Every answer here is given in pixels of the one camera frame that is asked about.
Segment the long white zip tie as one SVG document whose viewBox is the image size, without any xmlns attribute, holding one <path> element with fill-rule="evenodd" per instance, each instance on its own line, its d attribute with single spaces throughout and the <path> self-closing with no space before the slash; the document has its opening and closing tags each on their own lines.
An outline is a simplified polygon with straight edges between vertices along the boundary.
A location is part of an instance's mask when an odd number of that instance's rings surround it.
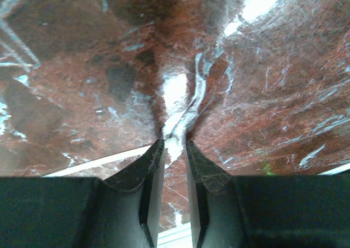
<svg viewBox="0 0 350 248">
<path fill-rule="evenodd" d="M 175 137 L 165 140 L 165 149 L 175 150 L 175 149 L 177 149 L 176 146 L 178 146 L 178 140 Z M 151 147 L 151 145 L 147 145 L 147 146 L 138 147 L 138 148 L 135 148 L 132 150 L 116 153 L 114 155 L 102 157 L 102 158 L 99 158 L 99 159 L 96 159 L 96 160 L 93 160 L 90 162 L 85 162 L 83 164 L 79 164 L 79 165 L 74 166 L 74 167 L 65 168 L 65 169 L 59 170 L 57 172 L 43 175 L 42 177 L 67 176 L 67 175 L 78 173 L 78 172 L 81 172 L 84 170 L 88 170 L 88 169 L 92 169 L 92 168 L 96 168 L 96 167 L 101 167 L 104 164 L 117 162 L 117 161 L 120 161 L 120 160 L 123 160 L 126 158 L 130 158 L 130 157 L 140 156 L 140 155 L 144 154 L 147 150 L 149 150 L 150 147 Z M 320 148 L 309 153 L 306 157 L 304 157 L 301 160 L 301 162 L 299 164 L 299 168 L 306 169 L 307 161 L 314 158 L 324 148 L 325 148 L 325 145 L 322 145 Z M 346 171 L 349 171 L 349 159 L 346 159 L 345 163 L 343 163 L 342 165 L 339 165 L 338 167 L 336 167 L 334 169 L 322 172 L 319 175 L 335 175 L 335 174 L 340 174 L 340 173 L 343 173 Z"/>
</svg>

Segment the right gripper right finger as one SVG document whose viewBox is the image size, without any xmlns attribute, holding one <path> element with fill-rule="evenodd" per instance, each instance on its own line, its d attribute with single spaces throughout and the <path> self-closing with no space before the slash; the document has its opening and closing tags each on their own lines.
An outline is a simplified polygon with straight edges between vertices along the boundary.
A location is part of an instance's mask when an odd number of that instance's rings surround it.
<svg viewBox="0 0 350 248">
<path fill-rule="evenodd" d="M 233 176 L 186 142 L 193 247 L 349 247 L 349 175 Z"/>
</svg>

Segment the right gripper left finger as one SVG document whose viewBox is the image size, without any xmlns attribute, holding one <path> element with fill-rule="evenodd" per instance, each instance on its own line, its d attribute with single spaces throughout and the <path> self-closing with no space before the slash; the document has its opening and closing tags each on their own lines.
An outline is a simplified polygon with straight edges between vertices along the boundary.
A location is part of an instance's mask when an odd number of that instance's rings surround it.
<svg viewBox="0 0 350 248">
<path fill-rule="evenodd" d="M 164 149 L 106 179 L 2 177 L 1 247 L 155 247 Z"/>
</svg>

